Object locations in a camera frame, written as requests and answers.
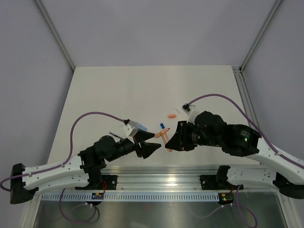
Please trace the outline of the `orange highlighter pen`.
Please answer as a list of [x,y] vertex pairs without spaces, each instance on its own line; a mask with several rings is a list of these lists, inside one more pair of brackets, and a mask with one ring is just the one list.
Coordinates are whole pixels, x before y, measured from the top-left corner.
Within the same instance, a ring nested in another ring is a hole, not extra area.
[[166,144],[167,144],[167,142],[169,141],[169,138],[168,138],[167,133],[166,133],[166,134],[164,134],[164,135],[162,135],[162,136],[161,136],[161,138],[163,139],[164,145],[166,145]]

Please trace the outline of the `blue highlighter pen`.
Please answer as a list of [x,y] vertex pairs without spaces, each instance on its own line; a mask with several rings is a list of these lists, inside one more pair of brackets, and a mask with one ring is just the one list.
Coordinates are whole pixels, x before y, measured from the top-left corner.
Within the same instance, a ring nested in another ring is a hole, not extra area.
[[136,122],[135,124],[136,124],[136,126],[137,126],[137,128],[138,128],[139,130],[144,131],[144,132],[147,131],[147,128],[144,127],[143,125],[141,125],[140,123],[137,123],[137,122]]

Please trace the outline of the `purple pen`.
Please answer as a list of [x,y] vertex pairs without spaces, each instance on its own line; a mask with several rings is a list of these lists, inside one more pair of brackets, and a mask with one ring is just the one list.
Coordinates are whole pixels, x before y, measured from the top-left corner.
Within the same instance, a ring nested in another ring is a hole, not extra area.
[[116,138],[118,138],[118,139],[123,140],[123,137],[118,136],[117,134],[114,134],[114,133],[112,133],[112,132],[109,132],[109,134],[112,135],[112,136],[114,136],[114,137],[116,137]]

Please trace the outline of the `grey orange-tipped marker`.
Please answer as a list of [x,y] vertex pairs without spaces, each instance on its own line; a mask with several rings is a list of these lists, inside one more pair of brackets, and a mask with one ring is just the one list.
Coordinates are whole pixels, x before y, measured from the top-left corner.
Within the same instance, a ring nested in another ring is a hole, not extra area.
[[159,137],[161,137],[162,135],[166,134],[169,130],[170,130],[170,128],[162,129],[160,132],[156,133],[156,134],[154,135],[154,137],[155,137],[155,138],[159,138]]

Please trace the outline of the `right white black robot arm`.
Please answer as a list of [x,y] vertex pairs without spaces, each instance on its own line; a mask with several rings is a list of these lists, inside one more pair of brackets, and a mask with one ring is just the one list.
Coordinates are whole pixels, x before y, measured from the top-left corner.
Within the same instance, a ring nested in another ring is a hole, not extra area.
[[304,198],[304,170],[297,159],[286,153],[274,153],[261,134],[243,124],[227,124],[219,115],[204,111],[187,121],[179,121],[167,149],[187,152],[197,146],[218,147],[231,156],[252,159],[262,168],[220,165],[215,175],[201,175],[203,190],[231,190],[246,185],[269,187],[281,194]]

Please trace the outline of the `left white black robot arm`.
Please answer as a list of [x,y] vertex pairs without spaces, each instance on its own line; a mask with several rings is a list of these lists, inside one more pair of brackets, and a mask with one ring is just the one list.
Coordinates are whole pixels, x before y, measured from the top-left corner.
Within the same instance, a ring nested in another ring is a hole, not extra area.
[[138,131],[132,139],[115,141],[106,135],[92,146],[71,156],[67,163],[25,167],[15,164],[11,171],[10,203],[28,202],[35,195],[52,190],[72,188],[75,190],[101,190],[107,185],[101,170],[112,162],[135,152],[137,157],[147,159],[161,147],[159,143],[147,142],[152,133]]

